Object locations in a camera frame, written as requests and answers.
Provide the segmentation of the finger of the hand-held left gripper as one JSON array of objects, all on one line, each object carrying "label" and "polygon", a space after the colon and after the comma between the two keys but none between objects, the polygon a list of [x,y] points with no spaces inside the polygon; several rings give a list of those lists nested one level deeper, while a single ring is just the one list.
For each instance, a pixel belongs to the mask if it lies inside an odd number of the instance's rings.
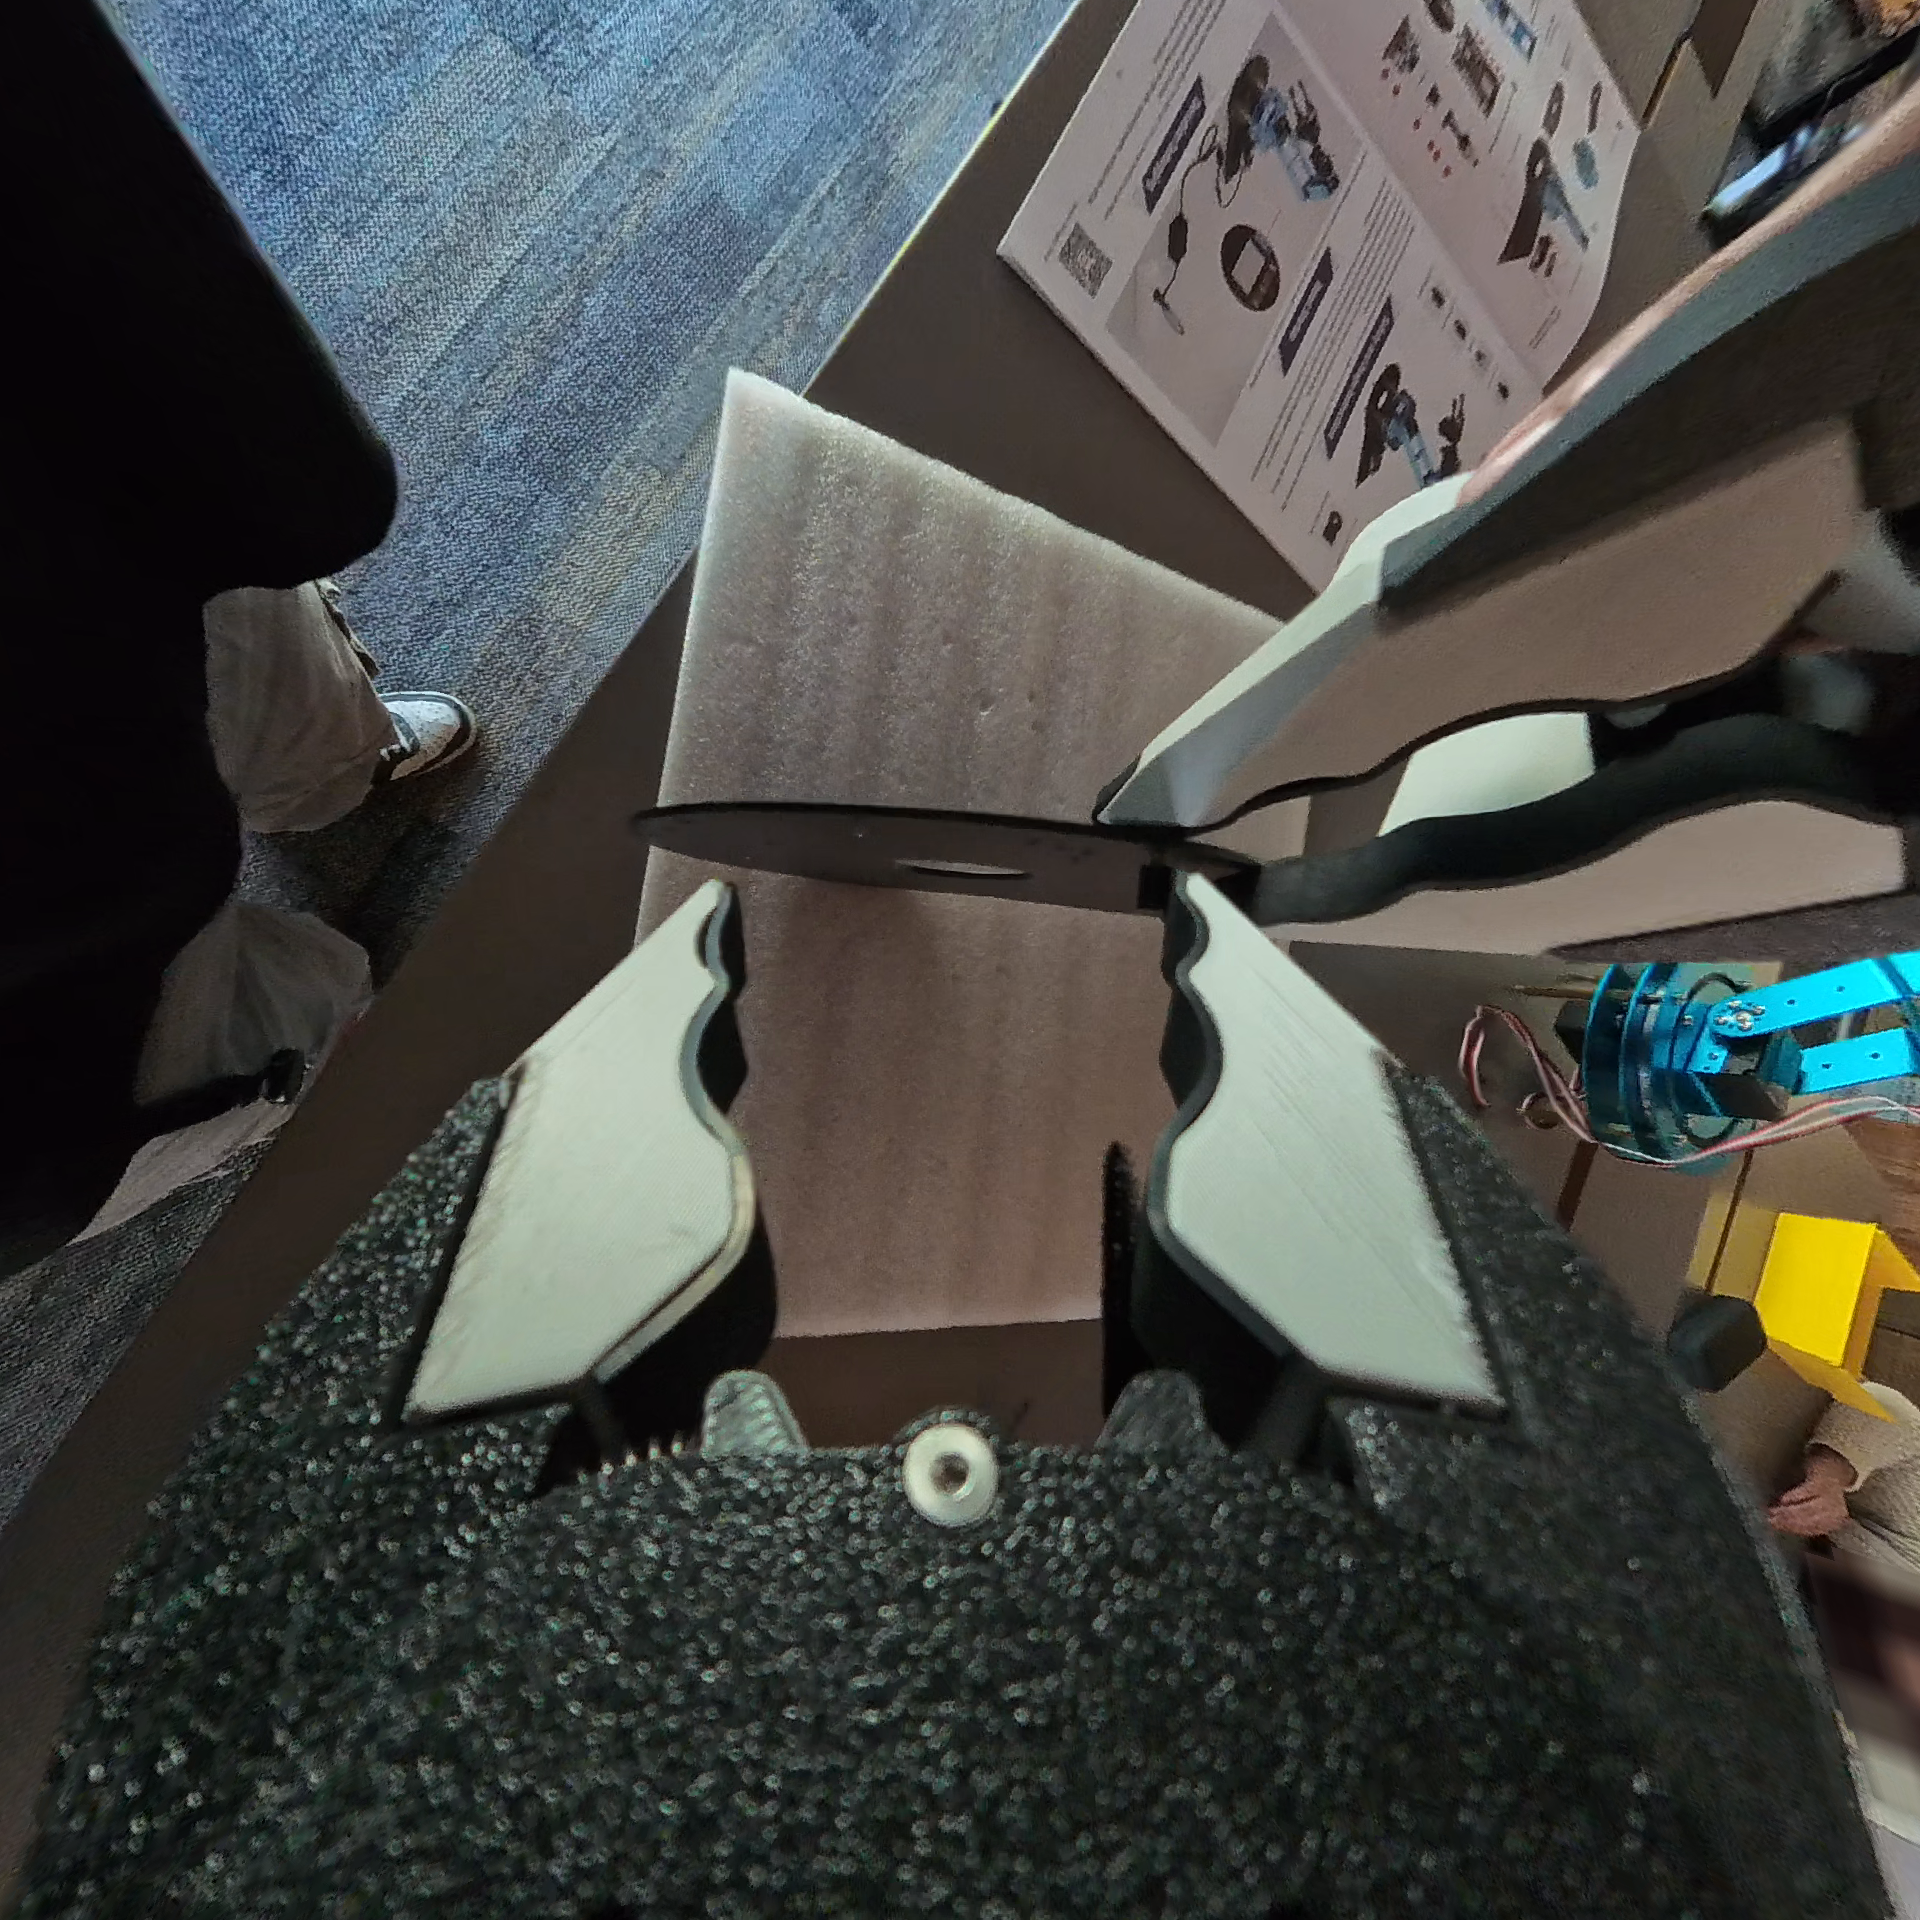
[{"label": "finger of the hand-held left gripper", "polygon": [[1916,728],[1874,742],[1779,716],[1516,807],[1440,813],[1263,868],[1251,921],[1307,942],[1552,952],[1903,892]]},{"label": "finger of the hand-held left gripper", "polygon": [[1498,486],[1382,516],[1096,815],[1224,825],[1481,717],[1737,671],[1916,504],[1916,216],[1912,154],[1716,279]]}]

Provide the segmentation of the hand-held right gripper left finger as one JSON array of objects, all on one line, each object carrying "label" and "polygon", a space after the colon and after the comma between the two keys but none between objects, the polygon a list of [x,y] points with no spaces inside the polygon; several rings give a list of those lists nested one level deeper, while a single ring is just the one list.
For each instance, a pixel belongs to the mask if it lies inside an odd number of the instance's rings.
[{"label": "hand-held right gripper left finger", "polygon": [[706,880],[515,1062],[400,1417],[451,1423],[608,1390],[745,1262],[737,887]]}]

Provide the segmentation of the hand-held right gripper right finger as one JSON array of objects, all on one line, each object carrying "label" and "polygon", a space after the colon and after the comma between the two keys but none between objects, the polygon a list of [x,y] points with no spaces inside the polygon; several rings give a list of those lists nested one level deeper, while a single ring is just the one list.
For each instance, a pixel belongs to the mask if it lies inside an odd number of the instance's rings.
[{"label": "hand-held right gripper right finger", "polygon": [[1330,1400],[1502,1420],[1409,1137],[1399,1062],[1207,878],[1170,885],[1161,1073],[1130,1313],[1232,1450],[1319,1446]]}]

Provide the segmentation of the dark grey desk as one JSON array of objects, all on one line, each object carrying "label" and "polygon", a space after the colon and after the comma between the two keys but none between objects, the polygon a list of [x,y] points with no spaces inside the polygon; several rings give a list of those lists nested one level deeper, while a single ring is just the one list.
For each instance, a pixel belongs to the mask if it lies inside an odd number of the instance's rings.
[{"label": "dark grey desk", "polygon": [[[994,257],[1128,4],[1078,4],[824,362],[841,414],[1289,613],[1303,584]],[[112,1573],[260,1329],[470,1082],[634,940],[641,848],[680,673],[692,534],[628,647],[423,925],[368,1020],[227,1209],[180,1241],[4,1529],[4,1798],[33,1798]]]}]

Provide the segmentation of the person's left hand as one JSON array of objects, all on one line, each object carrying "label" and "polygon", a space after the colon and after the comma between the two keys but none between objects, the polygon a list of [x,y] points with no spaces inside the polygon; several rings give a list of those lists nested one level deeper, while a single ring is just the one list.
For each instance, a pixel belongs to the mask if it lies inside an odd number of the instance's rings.
[{"label": "person's left hand", "polygon": [[1819,207],[1844,199],[1859,185],[1884,175],[1916,152],[1918,93],[1910,89],[1870,129],[1855,138],[1835,160],[1828,160],[1810,181],[1801,183],[1787,200],[1744,230],[1732,244],[1703,261],[1691,273],[1682,277],[1665,296],[1622,327],[1570,377],[1545,394],[1473,470],[1473,480],[1462,490],[1462,502],[1473,502],[1498,486],[1580,401],[1617,383],[1617,372],[1627,353],[1686,305],[1706,296],[1716,279],[1814,220]]}]

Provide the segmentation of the person's beige trouser leg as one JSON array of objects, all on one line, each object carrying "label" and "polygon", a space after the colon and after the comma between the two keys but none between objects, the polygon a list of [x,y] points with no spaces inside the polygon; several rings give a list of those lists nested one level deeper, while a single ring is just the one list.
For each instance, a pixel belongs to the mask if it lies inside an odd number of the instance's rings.
[{"label": "person's beige trouser leg", "polygon": [[243,826],[316,832],[355,810],[398,734],[322,586],[219,591],[204,633],[209,736]]},{"label": "person's beige trouser leg", "polygon": [[322,1068],[370,999],[368,952],[340,929],[228,897],[162,974],[136,1098],[148,1106],[256,1071],[284,1048]]}]

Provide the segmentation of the yellow box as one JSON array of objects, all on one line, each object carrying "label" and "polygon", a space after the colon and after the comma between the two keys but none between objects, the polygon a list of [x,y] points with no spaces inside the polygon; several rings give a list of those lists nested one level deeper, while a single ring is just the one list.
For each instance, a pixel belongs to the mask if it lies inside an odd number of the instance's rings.
[{"label": "yellow box", "polygon": [[1879,1222],[1722,1199],[1696,1232],[1688,1279],[1761,1317],[1768,1349],[1835,1402],[1872,1417],[1879,1334],[1916,1342],[1916,1266]]}]

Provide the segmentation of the open instruction booklet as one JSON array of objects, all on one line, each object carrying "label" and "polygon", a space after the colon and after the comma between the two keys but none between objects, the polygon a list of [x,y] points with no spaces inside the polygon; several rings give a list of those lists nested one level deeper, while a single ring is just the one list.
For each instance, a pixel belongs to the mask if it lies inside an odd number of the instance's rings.
[{"label": "open instruction booklet", "polygon": [[1569,361],[1636,143],[1580,4],[1136,4],[1000,257],[1322,590]]}]

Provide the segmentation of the person's white sneaker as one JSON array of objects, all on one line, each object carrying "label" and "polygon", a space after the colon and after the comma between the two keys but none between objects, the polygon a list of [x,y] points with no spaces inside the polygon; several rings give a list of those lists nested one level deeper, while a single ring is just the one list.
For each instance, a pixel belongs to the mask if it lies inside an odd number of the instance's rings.
[{"label": "person's white sneaker", "polygon": [[479,740],[470,704],[440,689],[403,689],[383,702],[392,742],[377,756],[374,786],[388,786],[448,768]]}]

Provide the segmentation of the white foam sheet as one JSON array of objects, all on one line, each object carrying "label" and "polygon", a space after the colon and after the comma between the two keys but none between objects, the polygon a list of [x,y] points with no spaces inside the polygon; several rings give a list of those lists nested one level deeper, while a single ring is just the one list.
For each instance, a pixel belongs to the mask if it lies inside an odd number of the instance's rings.
[{"label": "white foam sheet", "polygon": [[[666,805],[1084,822],[1281,625],[738,369],[696,568]],[[1092,1317],[1102,1160],[1169,1114],[1159,921],[735,882],[780,1334]]]}]

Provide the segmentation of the person's black clothing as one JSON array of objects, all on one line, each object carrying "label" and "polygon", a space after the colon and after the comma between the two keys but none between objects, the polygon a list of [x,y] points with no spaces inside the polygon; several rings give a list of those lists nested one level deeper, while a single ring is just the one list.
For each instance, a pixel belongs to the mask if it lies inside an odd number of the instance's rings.
[{"label": "person's black clothing", "polygon": [[100,4],[4,4],[4,1270],[154,1124],[161,983],[227,903],[204,605],[394,522],[394,456]]}]

